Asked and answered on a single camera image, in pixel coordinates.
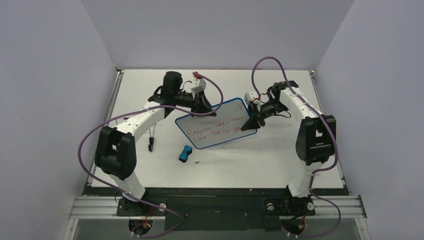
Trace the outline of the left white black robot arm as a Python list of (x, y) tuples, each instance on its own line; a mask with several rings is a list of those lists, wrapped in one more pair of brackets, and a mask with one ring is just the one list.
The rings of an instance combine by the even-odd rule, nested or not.
[(136, 143), (141, 136), (173, 110), (193, 117), (216, 116), (205, 94), (209, 79), (198, 72), (194, 72), (193, 77), (190, 91), (185, 91), (182, 74), (166, 72), (162, 85), (156, 88), (139, 112), (131, 113), (128, 119), (114, 127), (104, 126), (99, 132), (94, 164), (115, 181), (122, 193), (123, 208), (136, 215), (152, 209), (147, 199), (148, 192), (135, 173)]

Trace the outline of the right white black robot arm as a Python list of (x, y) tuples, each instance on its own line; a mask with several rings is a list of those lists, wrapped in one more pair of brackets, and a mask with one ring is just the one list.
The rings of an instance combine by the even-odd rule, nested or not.
[(241, 130), (258, 130), (265, 126), (267, 118), (281, 112), (288, 112), (299, 122), (295, 142), (299, 163), (285, 189), (282, 209), (289, 216), (312, 213), (311, 190), (317, 170), (336, 152), (336, 119), (314, 108), (294, 81), (274, 83), (267, 89), (266, 96), (268, 100), (263, 103), (256, 92), (244, 95), (249, 119)]

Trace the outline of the blue and black eraser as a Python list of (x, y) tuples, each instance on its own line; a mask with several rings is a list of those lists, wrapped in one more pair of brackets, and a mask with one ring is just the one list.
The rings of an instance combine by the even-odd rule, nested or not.
[(193, 152), (193, 148), (189, 145), (185, 145), (183, 147), (183, 150), (181, 151), (181, 154), (178, 157), (178, 160), (183, 162), (183, 163), (186, 163), (189, 155), (191, 155), (192, 152)]

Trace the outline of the blue framed whiteboard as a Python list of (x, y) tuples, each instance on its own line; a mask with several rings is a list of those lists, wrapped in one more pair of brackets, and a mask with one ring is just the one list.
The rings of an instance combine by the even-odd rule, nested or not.
[(240, 97), (224, 101), (216, 116), (184, 115), (175, 124), (196, 149), (205, 149), (257, 133), (256, 129), (242, 130), (249, 120), (248, 108)]

